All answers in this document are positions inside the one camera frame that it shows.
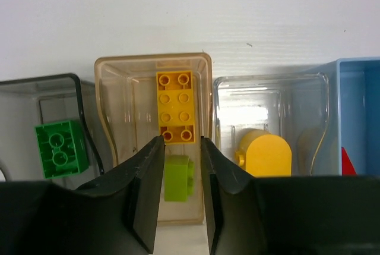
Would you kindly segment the yellow round lego piece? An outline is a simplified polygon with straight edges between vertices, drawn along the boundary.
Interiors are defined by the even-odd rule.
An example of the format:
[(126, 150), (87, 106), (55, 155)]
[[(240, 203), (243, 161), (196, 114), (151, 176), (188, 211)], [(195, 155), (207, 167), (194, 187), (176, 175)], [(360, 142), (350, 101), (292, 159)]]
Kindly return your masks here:
[(292, 175), (292, 151), (285, 139), (265, 130), (247, 132), (235, 151), (237, 164), (254, 177)]

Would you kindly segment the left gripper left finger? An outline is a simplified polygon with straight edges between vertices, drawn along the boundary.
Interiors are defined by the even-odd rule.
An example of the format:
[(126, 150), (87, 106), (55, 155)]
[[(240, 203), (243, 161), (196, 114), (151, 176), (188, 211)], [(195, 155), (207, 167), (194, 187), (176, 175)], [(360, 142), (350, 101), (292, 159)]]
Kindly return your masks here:
[(133, 157), (77, 188), (87, 211), (80, 254), (153, 253), (164, 149), (163, 137), (153, 137)]

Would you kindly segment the yellow lego brick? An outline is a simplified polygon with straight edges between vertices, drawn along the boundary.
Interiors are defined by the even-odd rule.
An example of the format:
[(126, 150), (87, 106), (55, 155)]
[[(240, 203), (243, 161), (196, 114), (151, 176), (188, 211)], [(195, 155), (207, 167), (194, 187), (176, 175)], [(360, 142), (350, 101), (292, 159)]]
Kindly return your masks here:
[(156, 73), (159, 133), (166, 144), (195, 143), (194, 82), (191, 71)]

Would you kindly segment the red curved lego piece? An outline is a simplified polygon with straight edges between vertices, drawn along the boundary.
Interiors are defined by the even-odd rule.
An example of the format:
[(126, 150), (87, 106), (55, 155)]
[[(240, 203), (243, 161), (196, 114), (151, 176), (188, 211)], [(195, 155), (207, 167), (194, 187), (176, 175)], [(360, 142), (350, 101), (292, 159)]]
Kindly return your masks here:
[(341, 148), (341, 165), (342, 165), (342, 175), (354, 176), (357, 175), (355, 168), (345, 150), (344, 147)]

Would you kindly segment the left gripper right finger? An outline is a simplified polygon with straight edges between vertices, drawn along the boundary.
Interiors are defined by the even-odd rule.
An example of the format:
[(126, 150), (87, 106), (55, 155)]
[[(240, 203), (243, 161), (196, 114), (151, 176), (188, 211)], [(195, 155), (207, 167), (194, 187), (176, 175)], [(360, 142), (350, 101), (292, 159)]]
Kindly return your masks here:
[(210, 254), (267, 254), (253, 177), (201, 138), (201, 175)]

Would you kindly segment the small lime green lego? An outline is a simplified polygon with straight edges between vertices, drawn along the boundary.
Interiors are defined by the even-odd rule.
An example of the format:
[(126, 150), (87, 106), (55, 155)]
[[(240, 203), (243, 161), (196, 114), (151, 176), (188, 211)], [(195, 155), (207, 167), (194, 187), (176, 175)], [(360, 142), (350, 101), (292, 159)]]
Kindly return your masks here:
[(186, 202), (194, 193), (194, 163), (187, 155), (169, 155), (164, 163), (164, 200)]

